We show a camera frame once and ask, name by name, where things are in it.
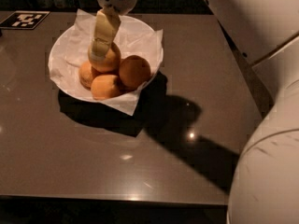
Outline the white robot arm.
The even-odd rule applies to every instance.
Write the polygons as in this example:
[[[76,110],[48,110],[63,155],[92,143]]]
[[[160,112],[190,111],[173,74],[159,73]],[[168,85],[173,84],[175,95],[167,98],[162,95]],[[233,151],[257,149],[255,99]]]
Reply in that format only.
[[[273,104],[230,181],[226,224],[299,224],[299,0],[205,0]]]

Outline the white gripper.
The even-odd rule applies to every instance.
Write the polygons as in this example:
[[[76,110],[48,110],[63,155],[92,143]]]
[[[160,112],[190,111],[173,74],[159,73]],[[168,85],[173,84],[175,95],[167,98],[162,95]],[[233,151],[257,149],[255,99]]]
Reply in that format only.
[[[121,25],[119,14],[129,13],[137,0],[97,0],[97,2],[100,7],[113,7],[100,9],[95,17],[93,39],[88,54],[93,61],[100,62],[106,58],[119,31]]]

